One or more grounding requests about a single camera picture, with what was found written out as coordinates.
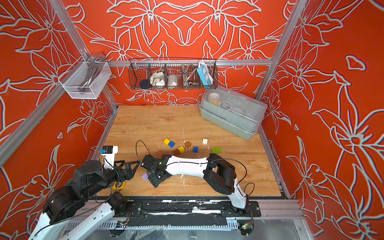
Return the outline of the lilac lego brick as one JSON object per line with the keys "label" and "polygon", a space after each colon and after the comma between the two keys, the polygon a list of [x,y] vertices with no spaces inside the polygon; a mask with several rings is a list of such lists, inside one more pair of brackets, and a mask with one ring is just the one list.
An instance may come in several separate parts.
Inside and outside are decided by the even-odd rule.
{"label": "lilac lego brick", "polygon": [[149,175],[148,175],[147,173],[144,173],[144,174],[142,175],[142,179],[143,179],[144,181],[146,181],[148,178],[149,178]]}

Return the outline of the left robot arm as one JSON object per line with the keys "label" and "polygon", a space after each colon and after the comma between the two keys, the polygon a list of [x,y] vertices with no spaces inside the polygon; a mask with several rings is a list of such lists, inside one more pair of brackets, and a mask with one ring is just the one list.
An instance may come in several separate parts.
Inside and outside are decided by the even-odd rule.
{"label": "left robot arm", "polygon": [[124,217],[125,219],[113,227],[113,237],[119,236],[129,224],[134,215],[134,207],[117,190],[89,210],[91,213],[79,225],[68,233],[65,232],[67,224],[71,219],[78,217],[79,209],[85,206],[86,202],[98,192],[117,183],[131,180],[140,161],[110,164],[104,169],[99,161],[88,161],[75,169],[74,176],[65,186],[50,194],[43,207],[39,221],[30,235],[31,240],[85,240],[100,225],[113,217]]}

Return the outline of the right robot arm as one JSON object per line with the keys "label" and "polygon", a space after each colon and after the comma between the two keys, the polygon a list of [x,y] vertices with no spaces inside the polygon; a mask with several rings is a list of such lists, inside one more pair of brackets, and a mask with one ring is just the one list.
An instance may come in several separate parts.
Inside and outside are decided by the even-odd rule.
{"label": "right robot arm", "polygon": [[249,196],[242,190],[236,168],[229,161],[213,153],[201,159],[146,155],[141,167],[150,172],[149,180],[155,188],[174,175],[198,177],[204,179],[214,191],[226,195],[234,208],[244,210],[249,204]]}

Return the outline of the yellow lego brick far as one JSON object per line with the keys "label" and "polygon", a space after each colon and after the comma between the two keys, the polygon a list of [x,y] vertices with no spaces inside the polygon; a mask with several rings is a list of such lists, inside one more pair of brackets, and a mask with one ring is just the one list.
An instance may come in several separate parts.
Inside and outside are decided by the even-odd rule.
{"label": "yellow lego brick far", "polygon": [[166,144],[166,145],[169,145],[169,143],[170,143],[170,140],[169,140],[169,139],[167,139],[167,138],[165,138],[163,142],[164,142],[164,144]]}

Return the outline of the yellow lego brick near brown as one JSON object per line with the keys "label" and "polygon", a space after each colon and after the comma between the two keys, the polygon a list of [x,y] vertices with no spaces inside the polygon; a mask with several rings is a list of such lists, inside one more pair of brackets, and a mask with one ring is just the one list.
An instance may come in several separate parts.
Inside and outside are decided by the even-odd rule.
{"label": "yellow lego brick near brown", "polygon": [[184,153],[184,152],[186,151],[185,148],[184,148],[183,146],[179,147],[178,150],[179,150],[179,152],[180,152],[181,154]]}

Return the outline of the brown sloped lego brick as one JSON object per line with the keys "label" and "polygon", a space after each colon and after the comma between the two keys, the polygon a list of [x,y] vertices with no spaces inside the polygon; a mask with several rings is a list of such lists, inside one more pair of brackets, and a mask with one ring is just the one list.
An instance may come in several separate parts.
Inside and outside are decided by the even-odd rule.
{"label": "brown sloped lego brick", "polygon": [[186,148],[189,148],[192,144],[189,141],[185,141],[184,145]]}

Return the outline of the lime green lego brick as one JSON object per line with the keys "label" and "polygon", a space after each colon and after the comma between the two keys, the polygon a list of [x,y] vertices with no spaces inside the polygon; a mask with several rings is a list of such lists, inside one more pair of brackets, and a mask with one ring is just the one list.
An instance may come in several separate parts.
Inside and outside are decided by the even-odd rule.
{"label": "lime green lego brick", "polygon": [[222,153],[221,148],[211,148],[211,151],[212,151],[212,153],[215,153],[215,154]]}

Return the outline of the yellow tape measure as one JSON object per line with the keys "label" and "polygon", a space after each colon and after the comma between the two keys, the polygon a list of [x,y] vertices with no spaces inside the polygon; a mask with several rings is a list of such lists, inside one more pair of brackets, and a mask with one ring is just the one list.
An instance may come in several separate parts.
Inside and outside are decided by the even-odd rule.
{"label": "yellow tape measure", "polygon": [[126,186],[126,182],[123,181],[123,182],[115,182],[113,184],[113,191],[121,191],[125,188]]}

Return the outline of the white cloth in basket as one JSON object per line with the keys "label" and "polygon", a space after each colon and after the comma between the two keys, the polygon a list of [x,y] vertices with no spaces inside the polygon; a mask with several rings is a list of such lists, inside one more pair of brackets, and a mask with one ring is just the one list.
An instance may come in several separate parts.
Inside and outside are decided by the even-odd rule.
{"label": "white cloth in basket", "polygon": [[166,85],[163,72],[154,72],[150,77],[150,84],[154,87],[164,87]]}

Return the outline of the clear plastic bin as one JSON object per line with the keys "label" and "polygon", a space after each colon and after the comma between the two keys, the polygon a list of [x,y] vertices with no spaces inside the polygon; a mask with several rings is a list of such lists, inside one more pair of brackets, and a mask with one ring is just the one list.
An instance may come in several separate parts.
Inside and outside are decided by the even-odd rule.
{"label": "clear plastic bin", "polygon": [[72,99],[95,100],[111,75],[106,61],[89,62],[80,57],[64,72],[59,83]]}

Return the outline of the grey lidded storage box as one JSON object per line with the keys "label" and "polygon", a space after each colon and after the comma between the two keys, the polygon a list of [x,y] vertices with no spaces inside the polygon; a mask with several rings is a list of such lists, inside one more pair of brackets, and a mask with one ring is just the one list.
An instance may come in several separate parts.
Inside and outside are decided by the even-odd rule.
{"label": "grey lidded storage box", "polygon": [[220,86],[208,90],[200,104],[204,119],[245,140],[257,133],[266,110],[265,103]]}

